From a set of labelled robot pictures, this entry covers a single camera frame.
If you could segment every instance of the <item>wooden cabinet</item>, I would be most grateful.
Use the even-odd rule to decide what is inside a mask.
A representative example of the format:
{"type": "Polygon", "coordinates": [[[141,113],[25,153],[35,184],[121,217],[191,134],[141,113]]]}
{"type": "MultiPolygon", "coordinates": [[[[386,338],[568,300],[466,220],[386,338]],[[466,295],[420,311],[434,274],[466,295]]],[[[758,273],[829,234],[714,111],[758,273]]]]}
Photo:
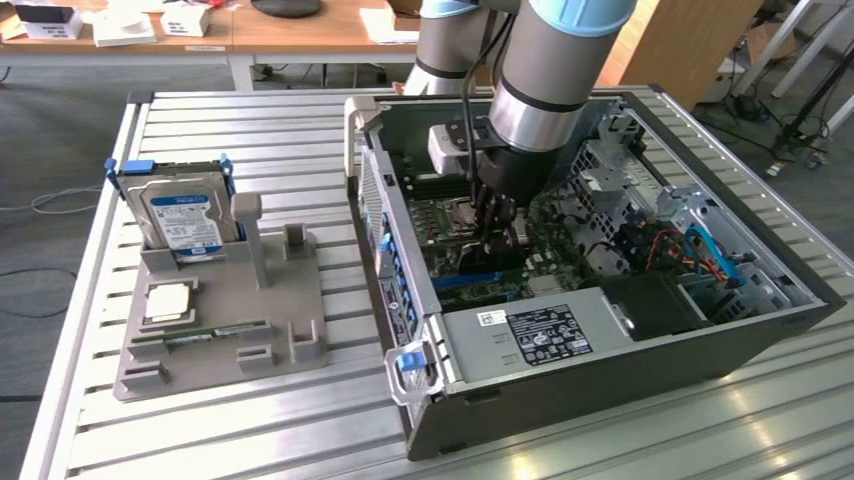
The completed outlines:
{"type": "Polygon", "coordinates": [[[658,84],[693,108],[762,0],[639,0],[600,85],[658,84]]]}

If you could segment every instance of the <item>gray parts holder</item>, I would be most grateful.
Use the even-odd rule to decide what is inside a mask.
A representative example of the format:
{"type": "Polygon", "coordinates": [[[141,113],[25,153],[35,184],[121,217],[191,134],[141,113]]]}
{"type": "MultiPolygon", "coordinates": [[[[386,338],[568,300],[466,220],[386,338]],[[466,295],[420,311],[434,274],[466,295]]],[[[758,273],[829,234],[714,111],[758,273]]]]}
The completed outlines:
{"type": "Polygon", "coordinates": [[[328,363],[316,240],[304,225],[260,235],[260,196],[232,197],[246,241],[179,265],[143,250],[113,394],[140,400],[328,363]]]}

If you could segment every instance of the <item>circuit board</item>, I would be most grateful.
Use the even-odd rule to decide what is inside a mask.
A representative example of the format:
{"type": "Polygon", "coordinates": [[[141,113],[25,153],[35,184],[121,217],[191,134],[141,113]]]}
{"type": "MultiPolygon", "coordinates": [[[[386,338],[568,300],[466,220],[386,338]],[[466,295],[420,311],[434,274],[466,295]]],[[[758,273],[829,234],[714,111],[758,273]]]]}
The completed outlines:
{"type": "Polygon", "coordinates": [[[554,295],[578,289],[595,277],[563,215],[546,198],[536,199],[524,213],[523,265],[476,275],[459,275],[460,257],[479,245],[468,198],[410,199],[408,210],[444,311],[554,295]]]}

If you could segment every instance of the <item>robotic arm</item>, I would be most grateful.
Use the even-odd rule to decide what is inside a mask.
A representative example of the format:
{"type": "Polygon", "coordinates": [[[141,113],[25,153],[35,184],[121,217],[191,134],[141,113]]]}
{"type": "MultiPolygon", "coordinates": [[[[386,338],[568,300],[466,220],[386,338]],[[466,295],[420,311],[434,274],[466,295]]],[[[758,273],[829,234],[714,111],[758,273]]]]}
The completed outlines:
{"type": "MultiPolygon", "coordinates": [[[[466,115],[463,125],[438,125],[430,132],[436,171],[466,171],[471,180],[487,253],[494,233],[511,227],[518,209],[546,185],[636,0],[522,0],[518,15],[502,3],[492,7],[511,15],[512,28],[496,34],[510,37],[488,118],[466,115]],[[460,127],[475,131],[472,146],[460,141],[460,127]],[[460,166],[464,157],[474,169],[460,166]]],[[[483,45],[499,40],[487,31],[488,15],[487,8],[454,0],[426,1],[407,94],[462,93],[483,45]],[[488,37],[492,42],[479,41],[488,37]]]]}

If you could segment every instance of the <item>power supply label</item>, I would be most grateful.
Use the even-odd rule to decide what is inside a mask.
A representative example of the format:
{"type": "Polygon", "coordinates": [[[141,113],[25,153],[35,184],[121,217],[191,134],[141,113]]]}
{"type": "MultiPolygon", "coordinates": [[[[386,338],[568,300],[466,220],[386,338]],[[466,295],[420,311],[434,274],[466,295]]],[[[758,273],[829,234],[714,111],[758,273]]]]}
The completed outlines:
{"type": "Polygon", "coordinates": [[[156,197],[151,208],[169,249],[183,255],[204,255],[222,248],[216,222],[207,217],[207,195],[156,197]]]}
{"type": "Polygon", "coordinates": [[[592,353],[568,305],[507,315],[507,323],[528,365],[592,353]]]}

